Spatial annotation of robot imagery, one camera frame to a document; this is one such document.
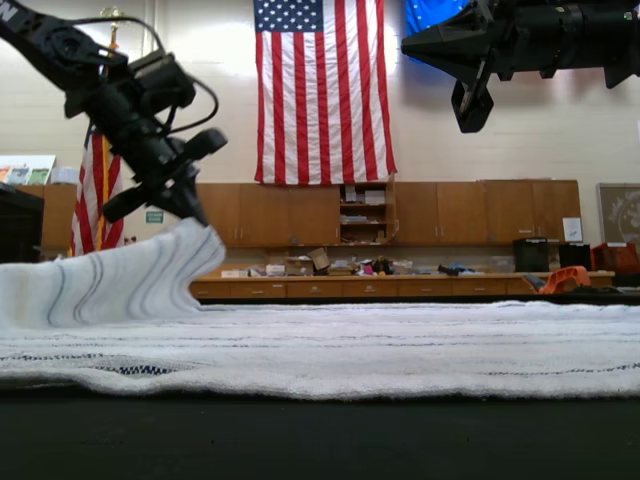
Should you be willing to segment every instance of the sign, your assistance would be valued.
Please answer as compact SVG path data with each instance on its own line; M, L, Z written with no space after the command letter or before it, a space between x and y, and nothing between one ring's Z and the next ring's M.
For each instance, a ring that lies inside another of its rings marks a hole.
M568 217L562 219L565 242L582 242L582 219L580 217Z
M164 223L164 212L147 212L147 223Z

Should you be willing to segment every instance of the wooden drawer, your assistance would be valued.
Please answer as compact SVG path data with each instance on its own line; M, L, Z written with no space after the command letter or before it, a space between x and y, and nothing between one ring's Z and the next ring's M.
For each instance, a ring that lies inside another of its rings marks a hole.
M400 297L430 297L451 295L452 287L449 280L424 280L421 282L401 282L398 284Z
M505 280L454 280L454 295L506 295Z
M524 280L514 278L507 281L507 295L535 295L535 290Z
M284 282L232 283L231 298L285 298Z
M341 282L289 282L287 297L291 298L339 298Z
M229 298L229 284L214 282L194 282L189 287L195 298Z
M613 285L613 277L597 277L591 279L592 287L611 287Z
M345 297L395 297L398 288L395 282L375 281L344 282L342 292Z

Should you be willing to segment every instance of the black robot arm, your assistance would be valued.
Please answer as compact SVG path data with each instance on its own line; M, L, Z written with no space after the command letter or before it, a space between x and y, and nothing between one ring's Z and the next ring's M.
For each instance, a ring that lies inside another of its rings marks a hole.
M452 104L460 130L480 131L493 100L492 73L603 67L614 88L640 75L638 0L471 0L452 19L405 38L402 52L458 81Z
M189 106L195 80L162 48L129 63L125 55L94 42L75 27L78 24L0 0L0 38L65 92L66 116L86 113L134 172L137 186L105 205L107 219L113 222L146 204L206 225L193 163L227 140L211 129L185 143L171 138L170 123L156 118L171 109L173 119L177 108ZM217 111L213 96L216 108L209 118Z

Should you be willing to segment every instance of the dark table surface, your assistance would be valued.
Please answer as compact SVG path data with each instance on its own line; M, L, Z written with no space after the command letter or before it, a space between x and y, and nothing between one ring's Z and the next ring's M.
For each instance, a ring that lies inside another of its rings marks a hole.
M0 478L638 479L640 400L0 392Z

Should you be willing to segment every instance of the striped towel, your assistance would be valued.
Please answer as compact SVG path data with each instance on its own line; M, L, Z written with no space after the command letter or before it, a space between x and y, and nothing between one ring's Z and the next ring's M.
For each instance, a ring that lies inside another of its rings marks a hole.
M299 399L640 394L640 309L227 306L188 294L224 248L192 221L147 242L0 267L0 386Z

